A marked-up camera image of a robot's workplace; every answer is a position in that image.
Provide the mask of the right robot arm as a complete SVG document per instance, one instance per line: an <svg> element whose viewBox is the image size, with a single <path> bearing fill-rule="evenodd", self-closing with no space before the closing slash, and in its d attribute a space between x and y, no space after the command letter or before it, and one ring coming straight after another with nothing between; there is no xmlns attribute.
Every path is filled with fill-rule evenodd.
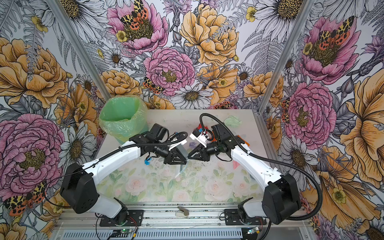
<svg viewBox="0 0 384 240"><path fill-rule="evenodd" d="M264 217L278 225L301 208L296 180L291 175L283 175L260 158L252 157L249 144L240 136L232 136L222 125L214 125L209 132L212 139L207 138L202 127L193 130L190 138L199 144L188 158L208 162L211 156L226 154L240 164L263 190L262 200L249 198L238 205L238 214L243 223Z"/></svg>

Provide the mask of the beige clip on rail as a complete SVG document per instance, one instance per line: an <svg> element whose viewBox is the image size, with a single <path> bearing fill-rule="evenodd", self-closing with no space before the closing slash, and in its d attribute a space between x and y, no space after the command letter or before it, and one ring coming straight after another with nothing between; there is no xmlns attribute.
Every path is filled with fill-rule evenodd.
<svg viewBox="0 0 384 240"><path fill-rule="evenodd" d="M175 213L176 217L187 218L190 215L189 210L183 206L178 206L178 210Z"/></svg>

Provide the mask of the pink paper scrap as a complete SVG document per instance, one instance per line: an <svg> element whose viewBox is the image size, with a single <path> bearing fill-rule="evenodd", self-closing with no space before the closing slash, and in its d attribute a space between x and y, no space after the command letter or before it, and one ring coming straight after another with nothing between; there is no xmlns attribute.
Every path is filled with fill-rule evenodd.
<svg viewBox="0 0 384 240"><path fill-rule="evenodd" d="M236 162L235 160L232 161L233 163L233 169L235 170L237 167L240 166L240 164L238 162Z"/></svg>

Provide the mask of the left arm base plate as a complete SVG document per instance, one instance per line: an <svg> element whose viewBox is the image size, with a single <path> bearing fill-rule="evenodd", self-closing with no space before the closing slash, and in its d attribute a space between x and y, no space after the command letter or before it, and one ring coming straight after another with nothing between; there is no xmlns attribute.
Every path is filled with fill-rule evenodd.
<svg viewBox="0 0 384 240"><path fill-rule="evenodd" d="M122 210L114 218L102 216L100 227L140 227L143 215L143 210Z"/></svg>

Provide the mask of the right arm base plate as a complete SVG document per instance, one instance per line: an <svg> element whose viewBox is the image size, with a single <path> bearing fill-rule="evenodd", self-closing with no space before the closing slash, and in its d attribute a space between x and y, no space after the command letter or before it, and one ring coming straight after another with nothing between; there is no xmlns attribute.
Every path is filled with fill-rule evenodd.
<svg viewBox="0 0 384 240"><path fill-rule="evenodd" d="M267 224L266 218L263 217L248 217L245 212L238 209L225 209L224 221L227 226L240 226L240 225L255 225L264 226Z"/></svg>

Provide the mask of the orange paper scrap right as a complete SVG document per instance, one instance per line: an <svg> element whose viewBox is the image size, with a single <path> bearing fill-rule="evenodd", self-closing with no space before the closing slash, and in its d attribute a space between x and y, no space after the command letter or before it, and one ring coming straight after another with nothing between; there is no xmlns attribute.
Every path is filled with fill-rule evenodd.
<svg viewBox="0 0 384 240"><path fill-rule="evenodd" d="M250 144L248 143L248 142L246 142L244 139L242 139L239 135L237 135L236 136L236 139L238 140L238 142L240 143L240 144L245 144L246 146L250 146Z"/></svg>

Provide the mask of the light green paper scrap right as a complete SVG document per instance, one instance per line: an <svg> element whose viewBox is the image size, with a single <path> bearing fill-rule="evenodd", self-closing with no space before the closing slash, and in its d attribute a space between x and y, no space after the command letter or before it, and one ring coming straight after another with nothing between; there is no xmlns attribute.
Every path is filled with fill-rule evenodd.
<svg viewBox="0 0 384 240"><path fill-rule="evenodd" d="M242 121L236 116L229 116L224 120L224 124L227 127L238 128L242 124Z"/></svg>

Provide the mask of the red paper scrap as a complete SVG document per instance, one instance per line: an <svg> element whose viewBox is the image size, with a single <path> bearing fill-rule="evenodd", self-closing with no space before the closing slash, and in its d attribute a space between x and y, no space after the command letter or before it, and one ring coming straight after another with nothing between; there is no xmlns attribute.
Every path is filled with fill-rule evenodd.
<svg viewBox="0 0 384 240"><path fill-rule="evenodd" d="M192 131L192 133L191 133L191 137L193 136L193 137L197 138L197 137L199 137L201 134L206 135L206 132L207 132L207 130L206 130L205 128L202 128L201 126L199 126L199 127L195 128L195 129Z"/></svg>

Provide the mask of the green bin with bag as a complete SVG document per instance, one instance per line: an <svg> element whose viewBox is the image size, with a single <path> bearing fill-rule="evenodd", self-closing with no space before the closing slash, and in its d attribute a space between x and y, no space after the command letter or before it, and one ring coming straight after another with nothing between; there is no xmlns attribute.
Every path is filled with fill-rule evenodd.
<svg viewBox="0 0 384 240"><path fill-rule="evenodd" d="M148 108L138 96L110 98L99 114L99 124L104 132L123 144L129 138L148 131Z"/></svg>

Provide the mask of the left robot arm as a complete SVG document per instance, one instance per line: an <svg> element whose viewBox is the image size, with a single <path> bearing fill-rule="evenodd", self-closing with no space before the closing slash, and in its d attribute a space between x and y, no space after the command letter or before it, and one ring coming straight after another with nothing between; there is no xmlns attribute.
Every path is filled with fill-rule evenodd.
<svg viewBox="0 0 384 240"><path fill-rule="evenodd" d="M116 150L83 165L67 167L60 195L77 214L99 214L116 226L123 226L130 218L126 205L117 198L98 192L97 186L108 175L123 165L146 154L154 154L166 165L185 165L186 157L178 146L186 143L187 132L164 139L168 129L154 124L150 131L132 136Z"/></svg>

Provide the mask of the aluminium rail frame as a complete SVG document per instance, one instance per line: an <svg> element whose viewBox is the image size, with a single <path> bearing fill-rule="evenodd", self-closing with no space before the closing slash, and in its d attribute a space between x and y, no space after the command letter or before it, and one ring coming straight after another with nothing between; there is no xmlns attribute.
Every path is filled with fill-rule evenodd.
<svg viewBox="0 0 384 240"><path fill-rule="evenodd" d="M176 217L178 206L189 210ZM140 227L100 227L101 217L65 210L54 227L52 240L314 240L309 221L284 221L264 226L227 226L225 209L236 203L138 203L128 210L143 210Z"/></svg>

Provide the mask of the purple paper scrap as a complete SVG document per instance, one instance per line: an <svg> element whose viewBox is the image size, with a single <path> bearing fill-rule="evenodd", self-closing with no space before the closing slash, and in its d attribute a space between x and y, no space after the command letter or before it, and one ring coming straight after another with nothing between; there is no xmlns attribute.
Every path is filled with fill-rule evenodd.
<svg viewBox="0 0 384 240"><path fill-rule="evenodd" d="M194 149L197 145L198 145L198 144L197 144L196 142L191 142L191 143L189 144L189 148L190 148L190 149Z"/></svg>

